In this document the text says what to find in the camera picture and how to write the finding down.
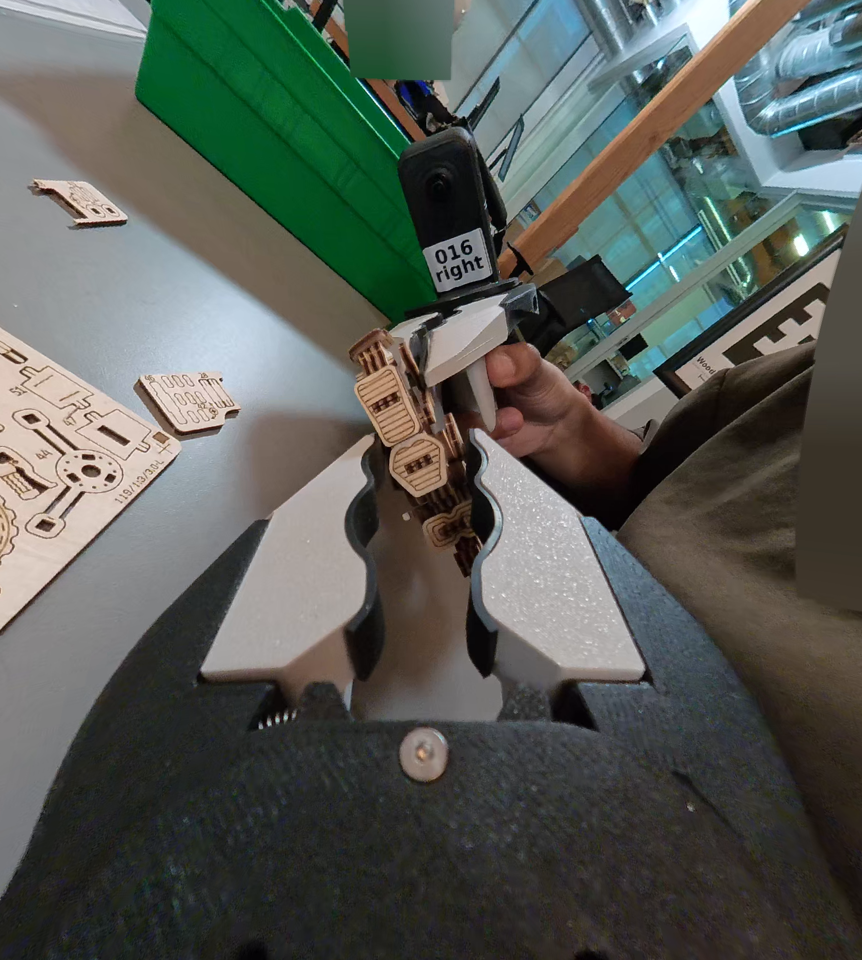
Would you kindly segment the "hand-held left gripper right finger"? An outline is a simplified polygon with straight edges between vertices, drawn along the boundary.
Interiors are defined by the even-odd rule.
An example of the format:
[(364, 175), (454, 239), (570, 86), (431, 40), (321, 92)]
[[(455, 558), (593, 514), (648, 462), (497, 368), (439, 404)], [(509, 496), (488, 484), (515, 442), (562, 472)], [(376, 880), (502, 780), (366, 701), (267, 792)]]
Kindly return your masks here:
[(466, 456), (472, 531), (466, 641), (502, 683), (637, 683), (646, 666), (583, 518), (483, 430)]

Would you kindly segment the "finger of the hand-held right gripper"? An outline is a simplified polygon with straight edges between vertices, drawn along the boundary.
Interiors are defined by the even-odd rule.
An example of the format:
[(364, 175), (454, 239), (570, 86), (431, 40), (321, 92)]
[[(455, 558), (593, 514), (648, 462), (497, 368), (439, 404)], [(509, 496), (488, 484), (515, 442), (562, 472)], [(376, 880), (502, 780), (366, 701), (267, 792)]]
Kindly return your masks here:
[(502, 298), (485, 298), (461, 306), (429, 333), (424, 383), (438, 385), (462, 373), (508, 338), (509, 320)]
[(438, 387), (430, 387), (426, 366), (430, 358), (431, 333), (441, 317), (415, 318), (393, 330), (399, 383), (388, 393), (388, 436), (412, 437), (420, 419), (425, 432), (442, 436), (444, 412)]

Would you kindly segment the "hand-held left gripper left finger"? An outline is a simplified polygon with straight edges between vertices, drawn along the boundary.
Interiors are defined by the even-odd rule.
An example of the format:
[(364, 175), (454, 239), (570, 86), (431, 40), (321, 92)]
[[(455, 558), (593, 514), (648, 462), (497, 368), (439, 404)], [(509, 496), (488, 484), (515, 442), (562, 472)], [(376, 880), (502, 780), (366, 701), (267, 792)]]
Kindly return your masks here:
[(200, 668), (216, 682), (352, 683), (385, 643), (377, 565), (382, 448), (365, 436), (270, 516)]

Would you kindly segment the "assembled wooden model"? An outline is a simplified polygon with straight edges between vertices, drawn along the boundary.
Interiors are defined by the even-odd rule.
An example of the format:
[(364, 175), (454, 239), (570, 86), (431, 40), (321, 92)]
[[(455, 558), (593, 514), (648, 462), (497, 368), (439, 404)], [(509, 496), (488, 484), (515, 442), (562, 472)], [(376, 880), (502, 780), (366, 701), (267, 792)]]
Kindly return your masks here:
[(471, 522), (466, 450), (454, 415), (442, 402), (440, 437), (425, 432), (420, 419), (412, 437), (389, 437), (388, 393), (400, 382), (390, 331), (369, 331), (350, 348), (349, 359), (359, 367), (355, 395), (387, 452), (391, 479), (409, 500), (411, 518), (420, 524), (428, 546), (451, 553), (461, 574), (469, 577), (483, 542)]

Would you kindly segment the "person's right forearm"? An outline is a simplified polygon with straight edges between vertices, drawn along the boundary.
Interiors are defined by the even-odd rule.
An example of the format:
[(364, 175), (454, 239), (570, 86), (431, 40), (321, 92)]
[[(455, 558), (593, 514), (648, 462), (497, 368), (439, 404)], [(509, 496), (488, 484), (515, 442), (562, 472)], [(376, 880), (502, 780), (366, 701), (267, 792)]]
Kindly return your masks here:
[(575, 505), (630, 538), (655, 524), (741, 536), (793, 527), (817, 344), (714, 374), (657, 424), (631, 430), (561, 385), (566, 400), (529, 458)]

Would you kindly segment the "grey desk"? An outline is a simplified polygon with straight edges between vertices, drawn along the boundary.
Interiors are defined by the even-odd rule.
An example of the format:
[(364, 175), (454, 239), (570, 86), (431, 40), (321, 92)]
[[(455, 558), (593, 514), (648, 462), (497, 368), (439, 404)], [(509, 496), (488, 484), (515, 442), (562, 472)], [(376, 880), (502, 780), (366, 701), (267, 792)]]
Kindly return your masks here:
[[(245, 528), (365, 432), (371, 304), (134, 98), (141, 42), (0, 12), (0, 327), (139, 416), (141, 375), (221, 372), (242, 409), (0, 633), (0, 895), (91, 705)], [(128, 216), (75, 226), (33, 179)]]

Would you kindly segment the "person's right hand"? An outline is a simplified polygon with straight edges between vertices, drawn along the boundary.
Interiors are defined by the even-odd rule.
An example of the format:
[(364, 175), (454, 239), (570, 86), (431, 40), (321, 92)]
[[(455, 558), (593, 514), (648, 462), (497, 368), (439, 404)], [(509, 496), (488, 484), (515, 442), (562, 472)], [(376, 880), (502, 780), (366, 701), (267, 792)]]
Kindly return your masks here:
[(595, 408), (534, 346), (498, 346), (485, 366), (499, 402), (489, 436), (505, 450), (572, 491), (627, 483), (640, 438)]

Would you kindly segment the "wooden beam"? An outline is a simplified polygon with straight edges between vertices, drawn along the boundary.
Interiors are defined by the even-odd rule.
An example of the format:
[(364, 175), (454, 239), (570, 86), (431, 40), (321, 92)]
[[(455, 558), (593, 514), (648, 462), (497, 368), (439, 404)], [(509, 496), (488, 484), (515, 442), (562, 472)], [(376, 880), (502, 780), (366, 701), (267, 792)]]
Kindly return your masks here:
[(498, 259), (502, 279), (531, 272), (807, 5), (746, 2)]

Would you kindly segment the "wooden puzzle sheet large gears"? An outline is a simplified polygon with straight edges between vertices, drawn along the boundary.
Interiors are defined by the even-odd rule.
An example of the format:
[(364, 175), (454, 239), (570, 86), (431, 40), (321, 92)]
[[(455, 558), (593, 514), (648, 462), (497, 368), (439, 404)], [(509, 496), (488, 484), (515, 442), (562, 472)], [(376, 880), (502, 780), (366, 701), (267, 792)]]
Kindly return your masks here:
[(0, 632), (179, 452), (0, 328)]

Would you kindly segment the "small wooden tread sheet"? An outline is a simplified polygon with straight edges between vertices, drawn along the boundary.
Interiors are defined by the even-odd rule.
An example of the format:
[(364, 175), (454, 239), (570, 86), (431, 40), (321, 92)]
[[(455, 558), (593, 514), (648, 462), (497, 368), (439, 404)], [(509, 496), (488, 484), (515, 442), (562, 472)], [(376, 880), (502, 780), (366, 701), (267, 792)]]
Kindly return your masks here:
[(219, 430), (242, 409), (224, 388), (219, 371), (145, 374), (137, 387), (179, 437)]

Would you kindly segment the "framed black white sign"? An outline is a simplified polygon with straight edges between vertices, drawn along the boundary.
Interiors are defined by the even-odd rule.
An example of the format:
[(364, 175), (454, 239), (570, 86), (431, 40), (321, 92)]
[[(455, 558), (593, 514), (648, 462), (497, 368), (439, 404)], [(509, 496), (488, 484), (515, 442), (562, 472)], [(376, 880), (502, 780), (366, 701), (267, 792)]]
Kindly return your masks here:
[(713, 375), (756, 358), (815, 342), (849, 224), (718, 319), (654, 374), (681, 399)]

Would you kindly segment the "green plastic box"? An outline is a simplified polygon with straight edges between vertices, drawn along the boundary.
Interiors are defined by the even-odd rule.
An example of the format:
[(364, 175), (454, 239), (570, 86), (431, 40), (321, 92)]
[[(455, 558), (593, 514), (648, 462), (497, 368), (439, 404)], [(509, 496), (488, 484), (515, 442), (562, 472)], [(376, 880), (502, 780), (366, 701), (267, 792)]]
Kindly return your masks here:
[(389, 320), (436, 297), (411, 140), (298, 7), (152, 2), (135, 96)]

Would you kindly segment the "small notched wooden sheet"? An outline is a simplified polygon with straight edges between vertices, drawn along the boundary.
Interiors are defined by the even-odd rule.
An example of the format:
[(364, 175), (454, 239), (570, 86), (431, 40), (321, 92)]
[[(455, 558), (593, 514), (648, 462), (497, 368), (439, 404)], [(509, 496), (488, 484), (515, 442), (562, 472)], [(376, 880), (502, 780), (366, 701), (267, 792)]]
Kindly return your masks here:
[(61, 202), (76, 227), (121, 226), (128, 222), (125, 211), (88, 182), (35, 178), (29, 188)]

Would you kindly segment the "instruction booklet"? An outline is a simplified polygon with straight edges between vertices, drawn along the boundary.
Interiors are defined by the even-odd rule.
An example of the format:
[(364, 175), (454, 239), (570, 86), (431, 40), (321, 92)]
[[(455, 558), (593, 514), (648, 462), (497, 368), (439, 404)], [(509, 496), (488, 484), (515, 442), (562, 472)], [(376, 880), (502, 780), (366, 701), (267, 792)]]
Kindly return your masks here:
[(130, 40), (143, 40), (148, 31), (120, 1), (0, 1), (0, 13)]

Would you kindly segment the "silver ventilation duct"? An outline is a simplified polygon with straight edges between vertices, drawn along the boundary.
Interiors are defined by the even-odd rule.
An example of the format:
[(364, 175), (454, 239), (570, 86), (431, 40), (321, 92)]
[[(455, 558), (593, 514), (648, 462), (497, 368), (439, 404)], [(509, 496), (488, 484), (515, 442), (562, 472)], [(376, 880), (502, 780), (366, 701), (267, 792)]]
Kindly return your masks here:
[(862, 1), (808, 2), (733, 82), (749, 128), (782, 138), (862, 112)]
[(632, 42), (634, 21), (623, 1), (579, 1), (582, 14), (599, 48), (617, 57)]

